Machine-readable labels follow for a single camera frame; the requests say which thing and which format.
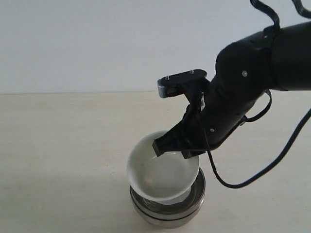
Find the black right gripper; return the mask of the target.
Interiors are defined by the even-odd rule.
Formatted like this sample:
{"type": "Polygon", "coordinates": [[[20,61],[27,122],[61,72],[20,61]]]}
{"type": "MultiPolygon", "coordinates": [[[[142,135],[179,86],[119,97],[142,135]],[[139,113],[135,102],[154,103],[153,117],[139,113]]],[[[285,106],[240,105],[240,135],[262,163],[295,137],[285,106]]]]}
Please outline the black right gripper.
{"type": "Polygon", "coordinates": [[[224,86],[212,80],[196,101],[198,110],[187,121],[156,138],[152,147],[157,157],[166,152],[181,152],[184,159],[218,148],[233,131],[248,121],[246,113],[262,95],[262,88],[253,84],[224,86]]]}

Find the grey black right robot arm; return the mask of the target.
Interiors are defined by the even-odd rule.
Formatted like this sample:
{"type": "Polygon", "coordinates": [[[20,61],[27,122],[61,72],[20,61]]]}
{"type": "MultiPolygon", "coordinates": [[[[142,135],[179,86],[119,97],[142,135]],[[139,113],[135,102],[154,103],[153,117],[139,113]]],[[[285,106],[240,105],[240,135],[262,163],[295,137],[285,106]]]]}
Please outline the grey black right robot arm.
{"type": "Polygon", "coordinates": [[[212,80],[195,69],[157,84],[160,97],[185,95],[189,105],[181,121],[153,141],[156,155],[179,151],[191,158],[214,150],[246,121],[264,92],[310,90],[311,24],[268,27],[229,44],[216,58],[212,80]]]}

